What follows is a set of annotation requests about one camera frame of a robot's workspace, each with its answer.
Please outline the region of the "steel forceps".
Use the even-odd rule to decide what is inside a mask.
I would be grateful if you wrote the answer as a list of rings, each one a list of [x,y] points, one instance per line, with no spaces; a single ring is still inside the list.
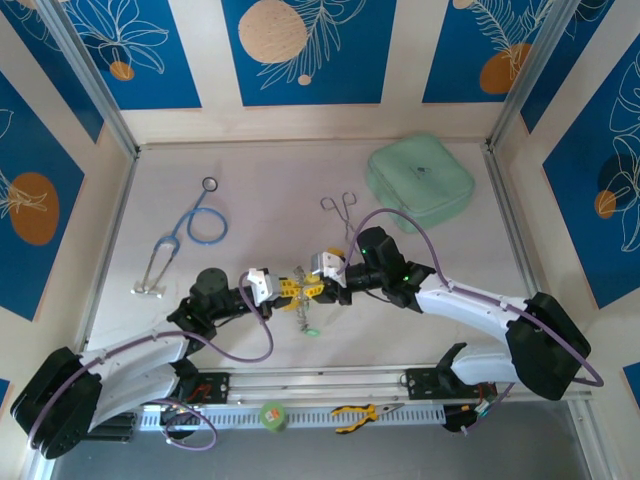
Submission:
[[[338,204],[333,197],[329,196],[323,197],[320,200],[321,208],[326,212],[334,211],[344,224],[346,240],[350,240],[352,234],[355,232],[355,228],[351,222],[350,208],[356,204],[357,196],[350,191],[341,194],[341,204]]]

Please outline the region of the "blue stethoscope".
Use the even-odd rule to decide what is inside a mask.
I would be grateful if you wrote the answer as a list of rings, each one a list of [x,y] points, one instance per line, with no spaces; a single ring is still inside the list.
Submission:
[[[161,298],[164,295],[165,288],[161,287],[159,283],[163,279],[165,273],[169,269],[169,266],[181,249],[181,240],[178,237],[178,233],[180,232],[182,226],[185,226],[186,235],[193,243],[203,246],[216,245],[224,240],[227,236],[229,231],[229,223],[226,217],[220,211],[203,205],[206,197],[218,190],[219,182],[212,176],[206,176],[201,181],[201,188],[202,192],[199,194],[199,197],[194,202],[191,209],[186,211],[177,220],[176,224],[169,234],[160,237],[155,242],[142,279],[140,281],[137,281],[131,289],[131,293],[133,295],[153,296],[156,298]],[[193,223],[194,218],[198,215],[209,215],[219,220],[222,226],[220,234],[217,237],[211,239],[205,239],[197,236],[193,227]],[[156,277],[151,278],[151,270],[154,266],[156,256],[158,252],[164,247],[170,249],[169,257],[164,266],[161,268],[160,273]]]

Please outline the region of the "mint green zipper pouch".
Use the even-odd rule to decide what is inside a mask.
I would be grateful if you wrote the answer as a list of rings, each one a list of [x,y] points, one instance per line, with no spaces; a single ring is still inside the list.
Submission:
[[[471,201],[475,179],[431,134],[416,134],[371,154],[367,185],[385,208],[427,230],[451,220]]]

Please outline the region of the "green tape roll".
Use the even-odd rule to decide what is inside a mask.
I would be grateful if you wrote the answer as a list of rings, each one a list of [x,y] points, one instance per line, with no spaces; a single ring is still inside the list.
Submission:
[[[285,407],[276,401],[267,402],[261,407],[259,419],[262,426],[270,432],[281,432],[287,425]]]

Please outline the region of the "black extrusion stack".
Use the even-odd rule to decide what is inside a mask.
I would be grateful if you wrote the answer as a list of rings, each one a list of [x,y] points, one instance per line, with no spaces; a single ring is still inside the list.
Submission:
[[[136,423],[136,413],[121,413],[93,428],[85,439],[87,441],[127,443],[133,437]]]

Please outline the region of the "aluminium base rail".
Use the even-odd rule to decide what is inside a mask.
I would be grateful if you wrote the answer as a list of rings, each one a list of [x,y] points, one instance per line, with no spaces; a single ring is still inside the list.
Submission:
[[[201,375],[218,387],[229,404],[250,405],[269,400],[321,403],[346,400],[405,400],[417,382],[409,365],[291,369],[203,369]]]

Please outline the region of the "aluminium table edge rail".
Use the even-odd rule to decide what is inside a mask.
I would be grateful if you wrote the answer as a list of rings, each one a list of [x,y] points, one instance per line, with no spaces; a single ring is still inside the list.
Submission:
[[[531,229],[526,221],[521,202],[516,195],[515,186],[507,168],[494,152],[494,148],[487,142],[481,147],[516,266],[526,290],[530,296],[535,292],[545,291],[547,282],[533,242]]]
[[[105,234],[105,244],[99,257],[99,263],[95,270],[95,275],[89,291],[89,296],[83,311],[83,315],[74,339],[73,348],[75,351],[83,351],[88,344],[93,324],[100,303],[100,298],[108,274],[109,265],[115,249],[118,233],[122,223],[124,211],[134,180],[137,162],[140,157],[140,149],[137,149],[132,157],[130,165],[127,167],[126,176],[122,186],[115,197],[115,210],[110,217],[109,228]]]

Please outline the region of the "yellow handled pliers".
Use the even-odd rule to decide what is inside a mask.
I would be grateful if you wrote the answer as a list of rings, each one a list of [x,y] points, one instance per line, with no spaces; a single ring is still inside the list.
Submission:
[[[338,435],[347,435],[353,433],[368,423],[377,422],[382,416],[394,412],[402,407],[404,403],[387,403],[387,404],[367,404],[367,405],[342,405],[331,411],[332,416],[344,413],[358,413],[362,417],[354,424],[335,429]]]

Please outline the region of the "aluminium frame post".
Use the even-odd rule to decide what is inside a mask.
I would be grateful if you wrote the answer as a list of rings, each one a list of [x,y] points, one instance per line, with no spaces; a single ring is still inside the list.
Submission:
[[[509,91],[502,110],[486,139],[486,150],[494,153],[501,146],[533,87],[571,21],[580,0],[554,0],[526,60]]]
[[[96,64],[58,0],[34,0],[46,27],[70,64],[74,74],[96,106],[126,155],[135,161],[139,146]]]

